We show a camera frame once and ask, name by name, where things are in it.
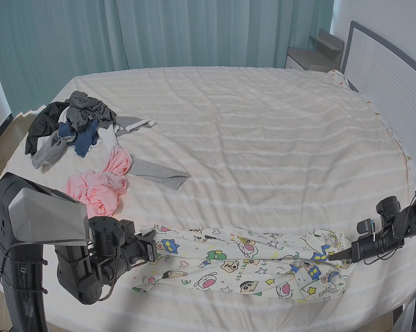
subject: teal curtain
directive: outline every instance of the teal curtain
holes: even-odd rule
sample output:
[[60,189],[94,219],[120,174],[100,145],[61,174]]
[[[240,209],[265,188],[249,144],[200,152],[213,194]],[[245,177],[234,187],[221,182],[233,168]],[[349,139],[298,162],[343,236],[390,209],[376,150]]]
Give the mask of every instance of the teal curtain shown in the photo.
[[0,0],[0,80],[13,114],[74,76],[182,65],[283,68],[334,0]]

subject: floor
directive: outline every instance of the floor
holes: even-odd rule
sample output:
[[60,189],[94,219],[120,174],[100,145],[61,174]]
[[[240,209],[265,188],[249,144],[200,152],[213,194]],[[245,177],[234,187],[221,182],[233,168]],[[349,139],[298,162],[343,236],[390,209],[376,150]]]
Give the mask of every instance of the floor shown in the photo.
[[[19,145],[19,142],[26,135],[30,124],[34,120],[35,115],[29,114],[25,117],[19,116],[15,118],[7,127],[0,138],[0,175],[5,168],[7,161],[13,155],[13,152]],[[371,321],[366,326],[357,329],[355,332],[388,332],[393,325],[393,314],[387,313],[374,321]],[[0,330],[8,330],[11,327],[10,316],[8,314],[4,295],[0,292]],[[59,327],[49,324],[52,332],[68,332]]]

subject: white headboard panel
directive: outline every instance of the white headboard panel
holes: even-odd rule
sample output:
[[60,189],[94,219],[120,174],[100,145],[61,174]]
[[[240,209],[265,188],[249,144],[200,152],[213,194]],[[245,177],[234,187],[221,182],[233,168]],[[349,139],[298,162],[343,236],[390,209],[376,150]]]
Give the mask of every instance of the white headboard panel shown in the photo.
[[416,62],[390,42],[351,22],[342,73],[372,100],[416,166]]

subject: barcode label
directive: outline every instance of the barcode label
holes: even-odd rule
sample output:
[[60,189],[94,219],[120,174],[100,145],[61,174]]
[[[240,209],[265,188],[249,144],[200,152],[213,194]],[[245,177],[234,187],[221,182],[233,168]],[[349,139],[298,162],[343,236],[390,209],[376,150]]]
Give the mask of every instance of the barcode label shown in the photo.
[[153,256],[153,247],[151,246],[151,244],[149,243],[149,244],[147,244],[147,249],[148,249],[148,259],[151,261],[151,262],[154,262],[154,256]]

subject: striped bed sheet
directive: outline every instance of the striped bed sheet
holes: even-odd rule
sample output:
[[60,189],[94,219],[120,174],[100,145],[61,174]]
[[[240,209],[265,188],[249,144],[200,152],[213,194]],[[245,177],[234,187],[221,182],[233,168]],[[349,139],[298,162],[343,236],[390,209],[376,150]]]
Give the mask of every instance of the striped bed sheet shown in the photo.
[[[120,116],[154,118],[152,129],[120,136],[120,145],[191,174],[178,191],[128,175],[115,217],[136,226],[294,234],[323,228],[355,240],[357,222],[379,219],[379,200],[395,195],[404,206],[413,197],[400,146],[360,94],[325,73],[134,69],[75,77],[55,100],[75,90]],[[85,158],[68,148],[38,171],[24,146],[25,140],[5,171],[59,190],[72,174],[99,170],[106,157],[104,144]],[[416,238],[406,239],[390,260],[358,263],[343,296],[315,304],[161,284],[139,293],[128,272],[108,300],[84,306],[58,284],[54,248],[44,250],[47,319],[73,332],[351,331],[416,290]]]

